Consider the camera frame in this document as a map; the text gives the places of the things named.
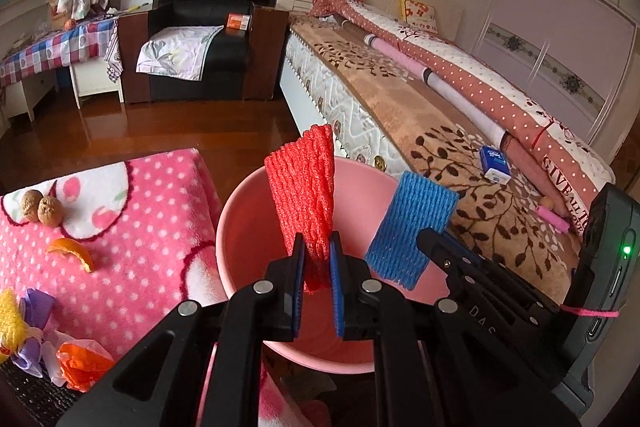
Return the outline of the yellow floral pillow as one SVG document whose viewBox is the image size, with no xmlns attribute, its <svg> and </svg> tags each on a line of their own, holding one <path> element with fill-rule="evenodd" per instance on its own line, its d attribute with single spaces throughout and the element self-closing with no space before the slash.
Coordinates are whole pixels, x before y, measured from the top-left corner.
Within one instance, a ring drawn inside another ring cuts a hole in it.
<svg viewBox="0 0 640 427">
<path fill-rule="evenodd" d="M 436 11 L 428 4 L 416 0 L 399 0 L 401 19 L 410 26 L 438 34 Z"/>
</svg>

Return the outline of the pink plastic trash bucket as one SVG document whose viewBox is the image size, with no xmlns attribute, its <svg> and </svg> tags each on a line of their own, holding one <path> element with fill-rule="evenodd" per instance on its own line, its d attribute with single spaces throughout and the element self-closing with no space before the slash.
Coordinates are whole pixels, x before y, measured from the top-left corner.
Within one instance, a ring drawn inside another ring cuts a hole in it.
<svg viewBox="0 0 640 427">
<path fill-rule="evenodd" d="M 424 176 L 271 154 L 224 206 L 218 267 L 229 309 L 218 371 L 257 369 L 259 350 L 318 371 L 424 386 L 408 292 L 458 196 Z"/>
</svg>

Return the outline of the left walnut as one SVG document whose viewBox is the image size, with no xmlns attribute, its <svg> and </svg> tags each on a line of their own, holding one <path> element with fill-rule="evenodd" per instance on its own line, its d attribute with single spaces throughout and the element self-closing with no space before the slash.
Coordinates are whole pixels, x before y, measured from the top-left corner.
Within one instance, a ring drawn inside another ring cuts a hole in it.
<svg viewBox="0 0 640 427">
<path fill-rule="evenodd" d="M 21 214 L 28 222 L 38 222 L 39 204 L 43 199 L 43 195 L 38 190 L 27 190 L 21 201 Z"/>
</svg>

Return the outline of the purple face mask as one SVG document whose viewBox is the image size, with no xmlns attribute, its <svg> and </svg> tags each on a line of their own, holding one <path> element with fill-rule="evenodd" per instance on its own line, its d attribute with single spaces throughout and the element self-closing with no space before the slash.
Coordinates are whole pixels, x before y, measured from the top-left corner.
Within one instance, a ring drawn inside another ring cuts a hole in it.
<svg viewBox="0 0 640 427">
<path fill-rule="evenodd" d="M 55 298 L 36 288 L 28 288 L 18 304 L 21 317 L 27 325 L 27 336 L 11 355 L 11 361 L 23 372 L 36 378 L 43 376 L 40 363 L 43 329 L 49 322 L 54 306 Z"/>
</svg>

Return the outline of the yellow foam fruit net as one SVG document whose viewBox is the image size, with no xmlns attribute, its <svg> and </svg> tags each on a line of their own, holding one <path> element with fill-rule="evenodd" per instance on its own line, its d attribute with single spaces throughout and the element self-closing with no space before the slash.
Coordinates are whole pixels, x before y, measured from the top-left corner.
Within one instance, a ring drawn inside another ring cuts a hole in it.
<svg viewBox="0 0 640 427">
<path fill-rule="evenodd" d="M 11 288 L 1 291 L 0 296 L 0 360 L 4 363 L 21 347 L 27 338 L 28 325 L 24 321 L 20 306 Z"/>
</svg>

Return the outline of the red foam fruit net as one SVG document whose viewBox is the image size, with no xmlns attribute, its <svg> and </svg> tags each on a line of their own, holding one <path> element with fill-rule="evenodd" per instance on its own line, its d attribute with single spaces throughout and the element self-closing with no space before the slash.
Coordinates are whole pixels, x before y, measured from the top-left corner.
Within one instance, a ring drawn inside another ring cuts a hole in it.
<svg viewBox="0 0 640 427">
<path fill-rule="evenodd" d="M 334 213 L 332 128 L 314 124 L 298 140 L 267 156 L 265 169 L 286 249 L 293 250 L 297 234 L 303 235 L 306 244 L 305 291 L 324 291 L 330 286 Z"/>
</svg>

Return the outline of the pink tube on bed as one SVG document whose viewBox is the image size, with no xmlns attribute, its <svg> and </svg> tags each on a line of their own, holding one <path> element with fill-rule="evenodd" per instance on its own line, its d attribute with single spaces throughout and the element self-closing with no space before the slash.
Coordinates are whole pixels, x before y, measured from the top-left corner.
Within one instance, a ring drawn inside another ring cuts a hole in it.
<svg viewBox="0 0 640 427">
<path fill-rule="evenodd" d="M 562 234 L 567 233 L 570 229 L 570 224 L 567 221 L 544 206 L 538 206 L 536 208 L 536 213 L 540 219 L 549 223 L 549 225 L 555 228 L 556 231 L 559 231 Z"/>
</svg>

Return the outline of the white wardrobe doors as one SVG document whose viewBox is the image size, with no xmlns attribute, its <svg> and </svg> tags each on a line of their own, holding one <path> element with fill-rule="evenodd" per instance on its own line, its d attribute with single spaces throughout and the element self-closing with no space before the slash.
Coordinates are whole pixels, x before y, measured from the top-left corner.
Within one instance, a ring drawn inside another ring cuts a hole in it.
<svg viewBox="0 0 640 427">
<path fill-rule="evenodd" d="M 607 161 L 639 112 L 639 0 L 491 0 L 473 49 Z"/>
</svg>

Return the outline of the blue foam fruit net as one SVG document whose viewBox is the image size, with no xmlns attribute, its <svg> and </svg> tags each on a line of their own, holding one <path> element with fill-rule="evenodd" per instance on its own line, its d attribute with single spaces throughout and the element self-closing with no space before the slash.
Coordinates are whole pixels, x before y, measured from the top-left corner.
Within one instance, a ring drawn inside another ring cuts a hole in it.
<svg viewBox="0 0 640 427">
<path fill-rule="evenodd" d="M 442 234 L 458 200 L 458 193 L 450 188 L 404 172 L 364 257 L 369 268 L 412 291 L 430 262 L 416 246 L 419 233 L 432 229 Z"/>
</svg>

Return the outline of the orange peel piece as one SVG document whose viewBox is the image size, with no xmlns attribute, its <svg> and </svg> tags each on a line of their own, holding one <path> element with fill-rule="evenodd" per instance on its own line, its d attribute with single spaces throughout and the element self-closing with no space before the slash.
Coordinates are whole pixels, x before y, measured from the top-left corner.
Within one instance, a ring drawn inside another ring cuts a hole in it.
<svg viewBox="0 0 640 427">
<path fill-rule="evenodd" d="M 67 237 L 60 237 L 55 239 L 47 247 L 48 254 L 60 254 L 60 255 L 72 255 L 77 258 L 87 273 L 94 271 L 94 262 L 92 260 L 90 251 L 88 248 L 77 242 L 76 239 L 68 239 Z"/>
</svg>

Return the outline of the orange plastic wrapper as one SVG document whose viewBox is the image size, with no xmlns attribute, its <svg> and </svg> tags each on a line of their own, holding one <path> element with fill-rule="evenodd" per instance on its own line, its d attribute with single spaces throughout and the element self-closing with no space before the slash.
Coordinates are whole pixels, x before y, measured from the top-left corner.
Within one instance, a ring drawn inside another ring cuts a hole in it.
<svg viewBox="0 0 640 427">
<path fill-rule="evenodd" d="M 76 343 L 62 343 L 55 356 L 67 387 L 80 392 L 88 392 L 115 364 L 111 357 Z"/>
</svg>

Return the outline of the right walnut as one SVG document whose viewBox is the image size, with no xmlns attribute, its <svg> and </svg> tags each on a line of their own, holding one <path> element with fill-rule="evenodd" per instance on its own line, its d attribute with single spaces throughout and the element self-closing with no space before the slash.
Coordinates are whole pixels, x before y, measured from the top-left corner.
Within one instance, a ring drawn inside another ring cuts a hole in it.
<svg viewBox="0 0 640 427">
<path fill-rule="evenodd" d="M 62 202 L 53 196 L 43 196 L 37 209 L 38 220 L 49 228 L 58 227 L 64 219 Z"/>
</svg>

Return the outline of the plaid covered side table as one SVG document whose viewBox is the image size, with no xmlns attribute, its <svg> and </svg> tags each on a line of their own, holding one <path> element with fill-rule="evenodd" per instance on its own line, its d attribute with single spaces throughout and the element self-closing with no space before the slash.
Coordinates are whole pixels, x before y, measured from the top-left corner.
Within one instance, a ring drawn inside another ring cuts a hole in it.
<svg viewBox="0 0 640 427">
<path fill-rule="evenodd" d="M 70 71 L 76 104 L 87 96 L 122 90 L 122 63 L 119 61 L 118 18 L 89 20 L 71 30 L 52 34 L 26 46 L 1 61 L 1 108 L 3 116 L 26 114 L 34 119 L 34 109 L 49 91 L 58 87 L 55 72 Z"/>
</svg>

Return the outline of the black foam fruit net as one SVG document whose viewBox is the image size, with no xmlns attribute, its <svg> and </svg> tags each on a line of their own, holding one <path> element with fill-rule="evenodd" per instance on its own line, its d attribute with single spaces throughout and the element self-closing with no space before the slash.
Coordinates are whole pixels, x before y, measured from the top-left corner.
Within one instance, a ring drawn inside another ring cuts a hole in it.
<svg viewBox="0 0 640 427">
<path fill-rule="evenodd" d="M 79 391 L 52 384 L 48 373 L 37 378 L 12 362 L 1 364 L 2 426 L 55 426 L 80 397 Z"/>
</svg>

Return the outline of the blue tissue pack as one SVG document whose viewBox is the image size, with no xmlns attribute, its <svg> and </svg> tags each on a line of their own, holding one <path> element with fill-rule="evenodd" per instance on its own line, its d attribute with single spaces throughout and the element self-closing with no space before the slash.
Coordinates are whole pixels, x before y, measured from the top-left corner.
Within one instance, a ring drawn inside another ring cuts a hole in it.
<svg viewBox="0 0 640 427">
<path fill-rule="evenodd" d="M 483 145 L 480 148 L 480 167 L 483 176 L 492 183 L 508 184 L 511 180 L 510 167 L 501 150 Z"/>
</svg>

